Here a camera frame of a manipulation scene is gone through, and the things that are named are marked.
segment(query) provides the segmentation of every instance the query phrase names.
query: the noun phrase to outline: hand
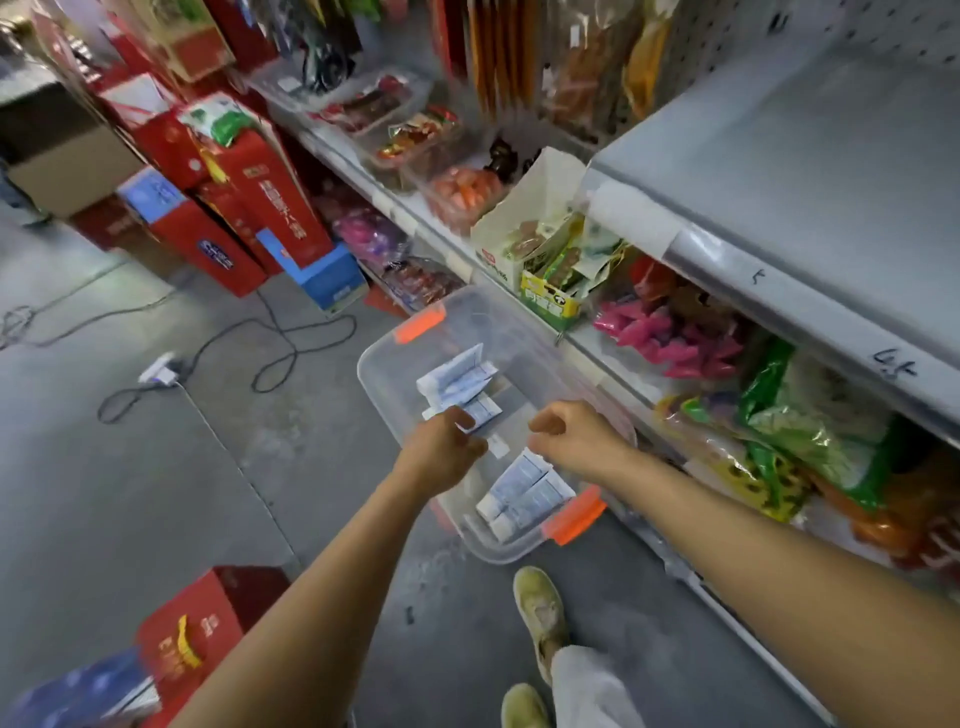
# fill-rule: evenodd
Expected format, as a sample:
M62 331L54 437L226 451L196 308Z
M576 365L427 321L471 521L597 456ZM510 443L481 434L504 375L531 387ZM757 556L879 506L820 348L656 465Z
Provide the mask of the hand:
M448 491L487 451L487 441L471 437L463 429L473 427L473 418L460 407L434 415L420 423L407 438L394 464L393 475L404 488L424 502Z
M585 401L555 401L530 421L533 452L592 483L609 485L634 451L603 415Z

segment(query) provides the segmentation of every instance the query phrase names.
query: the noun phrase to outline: snack bag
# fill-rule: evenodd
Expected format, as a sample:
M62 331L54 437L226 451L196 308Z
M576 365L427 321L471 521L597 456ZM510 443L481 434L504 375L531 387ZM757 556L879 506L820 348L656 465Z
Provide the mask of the snack bag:
M872 394L776 339L740 398L739 422L875 512L905 421Z
M758 450L762 460L757 462L748 444L688 417L682 398L661 400L656 412L667 436L692 449L743 503L780 522L790 521L803 508L809 479L783 456Z

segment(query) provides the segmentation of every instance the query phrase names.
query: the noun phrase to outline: green snack bag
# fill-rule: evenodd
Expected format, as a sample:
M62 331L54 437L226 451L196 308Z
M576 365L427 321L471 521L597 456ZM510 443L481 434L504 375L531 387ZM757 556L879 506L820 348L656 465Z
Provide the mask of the green snack bag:
M739 420L869 511L883 503L905 434L871 393L781 339L741 396Z

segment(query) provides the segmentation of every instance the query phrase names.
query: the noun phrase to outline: cardboard box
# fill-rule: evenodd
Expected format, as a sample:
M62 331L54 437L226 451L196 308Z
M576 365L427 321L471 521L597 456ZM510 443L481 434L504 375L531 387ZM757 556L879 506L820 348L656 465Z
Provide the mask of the cardboard box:
M510 194L473 226L470 245L510 290L519 293L523 271L538 271L566 244L573 218L570 204L586 171L573 155L544 147ZM527 221L549 223L546 242L524 258L508 258L511 234Z
M175 716L290 586L274 567L214 567L136 631L163 713Z
M253 120L256 129L244 129L229 146L220 145L207 133L210 119L223 109L239 110ZM270 229L299 267L333 250L333 241L303 192L273 124L224 93L190 105L179 119L203 145L211 177L237 190L247 209Z
M149 73L99 94L133 141L160 173L179 189L209 177L190 132L177 118L179 99Z
M184 81L193 83L233 63L203 0L108 0L106 5Z
M124 182L117 194L150 232L234 296L246 296L267 279L260 265L227 231L153 167Z
M96 126L10 168L11 182L61 219L113 194L143 162L110 129Z
M256 237L287 275L329 314L339 313L370 290L346 245L338 245L332 253L300 268L270 230L264 229Z

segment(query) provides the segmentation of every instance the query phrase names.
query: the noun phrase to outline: concrete floor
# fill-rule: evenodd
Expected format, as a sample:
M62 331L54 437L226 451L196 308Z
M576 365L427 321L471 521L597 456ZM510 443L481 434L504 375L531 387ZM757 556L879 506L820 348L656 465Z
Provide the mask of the concrete floor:
M112 262L69 231L4 228L0 311L49 301ZM127 265L41 315L31 337L166 290ZM318 316L286 278L264 293L284 325ZM284 352L262 330L217 344L189 383L304 560L329 543L397 453L356 379L357 357L396 320L360 304L350 313L359 322L353 339L303 359L273 394L249 388L256 369ZM251 315L264 315L256 297L238 301L197 279L164 306L51 349L0 352L0 705L128 646L147 614L211 565L291 565L263 506L182 392L149 396L120 425L100 425L94 414L160 353L193 352ZM304 334L303 344L332 335ZM574 637L612 655L649 726L820 724L612 516L523 563L553 575ZM356 696L362 728L489 727L513 683L548 696L516 614L513 572L471 556L424 512Z

